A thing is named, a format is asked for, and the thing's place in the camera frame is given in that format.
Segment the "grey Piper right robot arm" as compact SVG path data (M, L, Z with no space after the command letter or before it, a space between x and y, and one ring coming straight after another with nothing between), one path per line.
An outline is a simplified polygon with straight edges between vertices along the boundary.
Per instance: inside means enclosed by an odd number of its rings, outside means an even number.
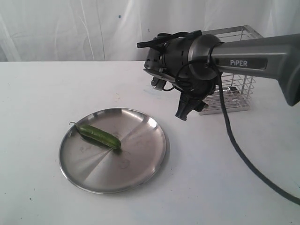
M161 33L137 44L148 48L145 71L162 90L169 82L181 92L177 118L204 108L204 99L220 85L222 73L275 79L286 102L300 100L300 37L298 34L222 42L201 31Z

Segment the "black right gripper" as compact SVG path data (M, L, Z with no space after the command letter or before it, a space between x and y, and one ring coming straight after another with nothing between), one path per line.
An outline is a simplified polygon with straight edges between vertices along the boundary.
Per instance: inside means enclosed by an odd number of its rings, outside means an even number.
M195 110L201 112L204 99L216 89L216 63L212 59L213 47L203 56L189 59L186 50L168 46L152 46L144 64L144 71L152 75L151 85L165 92L176 89L180 99L175 116L183 121Z

